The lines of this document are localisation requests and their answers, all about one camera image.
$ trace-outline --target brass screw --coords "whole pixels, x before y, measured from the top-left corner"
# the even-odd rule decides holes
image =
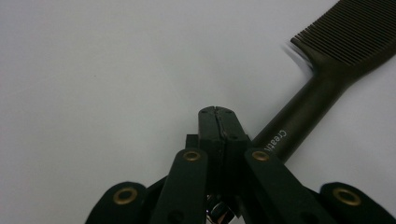
[[[136,199],[136,197],[137,197],[137,190],[132,187],[128,187],[128,188],[119,189],[119,191],[117,191],[114,194],[113,201],[118,205],[124,205],[133,202]]]
[[[198,161],[201,158],[201,154],[196,151],[188,151],[184,153],[183,158],[186,161]]]
[[[268,161],[270,159],[270,156],[263,151],[255,151],[251,155],[258,161]]]
[[[336,188],[332,191],[332,195],[342,203],[351,206],[361,205],[361,197],[349,189]]]

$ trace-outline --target white surface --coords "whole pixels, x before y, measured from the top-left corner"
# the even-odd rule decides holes
[[[153,184],[203,107],[254,137],[310,77],[289,39],[335,2],[1,1],[0,223],[84,223],[113,185]],[[303,184],[348,183],[396,216],[395,70],[304,141],[287,163]]]

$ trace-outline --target black comb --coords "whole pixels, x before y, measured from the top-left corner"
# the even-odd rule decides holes
[[[291,42],[314,76],[253,140],[282,161],[351,84],[396,53],[396,0],[341,0]]]

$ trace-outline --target comb teeth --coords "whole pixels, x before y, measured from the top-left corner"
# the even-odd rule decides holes
[[[294,37],[347,65],[396,42],[396,0],[341,0]]]

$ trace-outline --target brass rivet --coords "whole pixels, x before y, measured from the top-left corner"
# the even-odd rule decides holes
[[[351,206],[361,205],[361,197],[349,189],[336,188],[332,191],[332,195],[342,203],[346,203]]]
[[[133,202],[137,197],[137,190],[131,187],[119,189],[114,196],[113,201],[118,205],[124,205],[127,203]]]
[[[186,161],[198,161],[201,158],[201,155],[196,151],[188,151],[184,153],[183,158]]]
[[[263,151],[255,151],[251,155],[258,161],[268,161],[270,159],[270,156]]]

